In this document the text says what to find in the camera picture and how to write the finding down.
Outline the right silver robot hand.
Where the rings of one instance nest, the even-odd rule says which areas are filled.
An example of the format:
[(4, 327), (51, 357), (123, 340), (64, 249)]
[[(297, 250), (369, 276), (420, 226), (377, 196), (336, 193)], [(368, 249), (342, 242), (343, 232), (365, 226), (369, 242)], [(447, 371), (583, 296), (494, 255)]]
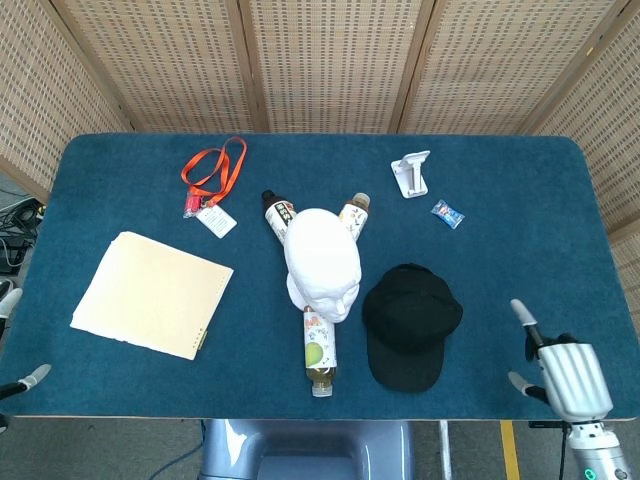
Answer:
[(522, 301), (512, 299), (510, 305), (526, 332), (525, 357), (538, 362), (551, 409), (571, 424), (603, 420), (613, 403), (593, 346), (570, 335), (546, 337)]

